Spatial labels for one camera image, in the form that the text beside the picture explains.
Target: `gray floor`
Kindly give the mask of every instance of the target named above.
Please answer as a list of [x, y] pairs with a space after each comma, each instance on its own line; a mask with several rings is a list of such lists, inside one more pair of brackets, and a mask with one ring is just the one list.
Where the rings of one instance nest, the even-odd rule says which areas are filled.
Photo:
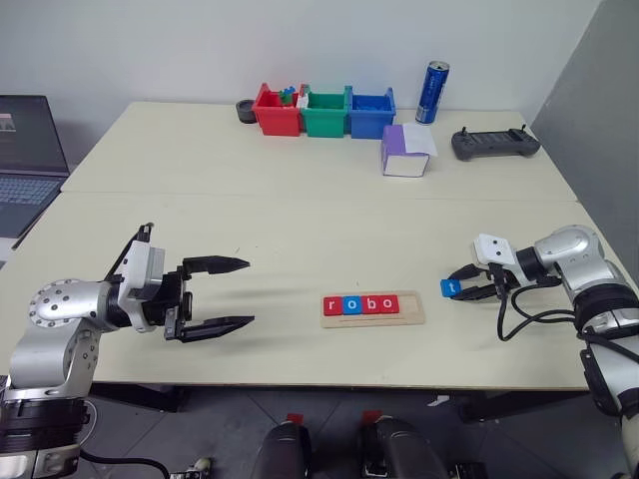
[[[162, 413], [100, 399], [85, 448], [104, 456], [142, 456], [180, 470], [199, 456], [216, 461], [214, 477], [248, 479], [264, 436], [287, 413], [303, 414], [317, 479], [356, 478], [354, 434], [366, 410], [414, 424], [446, 461], [486, 464], [491, 479], [608, 479], [625, 471], [619, 427], [585, 396], [534, 412], [465, 425], [454, 401], [428, 407], [417, 391], [341, 392], [201, 388], [184, 411]], [[81, 461], [76, 478], [158, 478], [140, 466], [95, 467]]]

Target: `white wall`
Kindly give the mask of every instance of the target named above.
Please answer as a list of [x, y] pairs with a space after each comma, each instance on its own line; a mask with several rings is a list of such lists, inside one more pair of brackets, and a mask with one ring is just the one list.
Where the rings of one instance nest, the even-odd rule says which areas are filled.
[[232, 103], [353, 84], [416, 104], [429, 60], [443, 108], [532, 121], [600, 0], [0, 0], [0, 93], [43, 93], [78, 162], [132, 100]]

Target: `blue can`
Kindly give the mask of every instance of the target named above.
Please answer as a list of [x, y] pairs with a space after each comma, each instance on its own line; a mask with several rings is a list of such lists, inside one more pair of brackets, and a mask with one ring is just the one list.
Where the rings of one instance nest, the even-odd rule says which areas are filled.
[[417, 115], [415, 116], [415, 120], [418, 123], [429, 125], [435, 121], [439, 100], [441, 100], [449, 70], [450, 66], [445, 62], [430, 62], [428, 64], [419, 106], [417, 107]]

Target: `black remote controller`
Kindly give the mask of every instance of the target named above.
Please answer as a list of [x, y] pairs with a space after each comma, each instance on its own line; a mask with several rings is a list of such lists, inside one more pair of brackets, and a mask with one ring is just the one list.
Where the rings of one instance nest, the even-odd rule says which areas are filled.
[[468, 133], [466, 127], [455, 133], [450, 139], [452, 149], [459, 160], [467, 162], [472, 157], [490, 157], [493, 155], [522, 155], [528, 157], [537, 153], [541, 146], [538, 141], [524, 130], [511, 128], [505, 132]]

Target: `white table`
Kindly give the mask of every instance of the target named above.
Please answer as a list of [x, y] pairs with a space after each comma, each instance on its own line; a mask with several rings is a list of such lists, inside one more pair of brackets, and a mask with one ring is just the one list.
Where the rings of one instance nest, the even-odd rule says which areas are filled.
[[[582, 389], [571, 325], [533, 324], [507, 343], [495, 303], [444, 299], [439, 280], [470, 262], [481, 232], [531, 245], [567, 224], [593, 226], [574, 202], [298, 200], [207, 195], [61, 195], [0, 270], [0, 372], [43, 283], [101, 278], [139, 224], [165, 270], [183, 256], [249, 260], [231, 274], [191, 281], [196, 320], [254, 314], [228, 336], [182, 344], [162, 331], [105, 334], [96, 380], [178, 384], [312, 384], [442, 388]], [[604, 241], [610, 259], [617, 257]], [[414, 289], [426, 323], [322, 329], [327, 292]], [[531, 311], [566, 307], [558, 287], [524, 298]], [[506, 328], [520, 318], [509, 313]]]
[[[414, 121], [399, 110], [396, 123]], [[176, 193], [280, 198], [575, 201], [542, 150], [532, 158], [459, 161], [452, 134], [519, 128], [516, 112], [441, 111], [439, 156], [423, 179], [380, 174], [379, 141], [265, 137], [234, 106], [133, 103], [65, 183], [64, 192]]]

